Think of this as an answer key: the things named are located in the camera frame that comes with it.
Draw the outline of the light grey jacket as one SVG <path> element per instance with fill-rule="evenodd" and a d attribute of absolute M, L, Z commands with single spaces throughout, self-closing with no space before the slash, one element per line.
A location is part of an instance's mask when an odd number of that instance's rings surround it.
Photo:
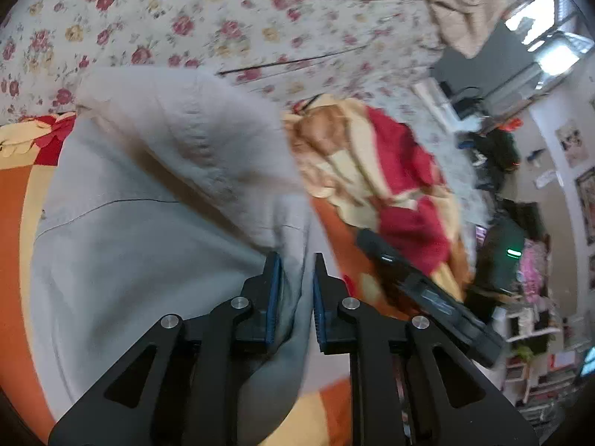
<path fill-rule="evenodd" d="M 272 103 L 205 71 L 96 68 L 75 93 L 33 243 L 31 349 L 48 409 L 67 409 L 159 317 L 193 317 L 282 258 L 271 353 L 248 369 L 239 441 L 299 394 L 313 258 L 328 243 Z"/>

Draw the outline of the white shelf with items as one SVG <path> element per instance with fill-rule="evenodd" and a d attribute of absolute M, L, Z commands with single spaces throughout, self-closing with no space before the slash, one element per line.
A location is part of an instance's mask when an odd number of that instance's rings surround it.
<path fill-rule="evenodd" d="M 562 315 L 551 288 L 551 237 L 526 240 L 513 275 L 512 294 L 496 322 L 505 340 L 495 383 L 517 409 L 536 414 L 577 389 L 584 354 L 574 324 Z"/>

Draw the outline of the orange red yellow blanket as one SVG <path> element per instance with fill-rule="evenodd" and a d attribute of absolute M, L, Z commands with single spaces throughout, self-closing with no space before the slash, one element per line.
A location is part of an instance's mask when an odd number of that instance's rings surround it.
<path fill-rule="evenodd" d="M 395 288 L 381 288 L 373 264 L 356 248 L 356 230 L 369 227 L 463 298 L 471 272 L 459 207 L 408 126 L 358 100 L 329 95 L 297 104 L 283 123 L 352 295 L 395 318 L 415 309 Z M 40 445 L 54 421 L 33 368 L 25 302 L 41 206 L 74 126 L 70 112 L 1 130 L 1 399 Z"/>

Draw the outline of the floral bed quilt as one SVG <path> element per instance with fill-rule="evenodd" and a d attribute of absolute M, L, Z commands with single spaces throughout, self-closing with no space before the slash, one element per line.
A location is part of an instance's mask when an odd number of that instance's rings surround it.
<path fill-rule="evenodd" d="M 414 90 L 444 51 L 427 0 L 17 0 L 1 20 L 1 120 L 72 109 L 98 67 L 203 68 L 285 106 L 353 97 L 408 124 L 463 222 L 483 224 L 470 163 Z"/>

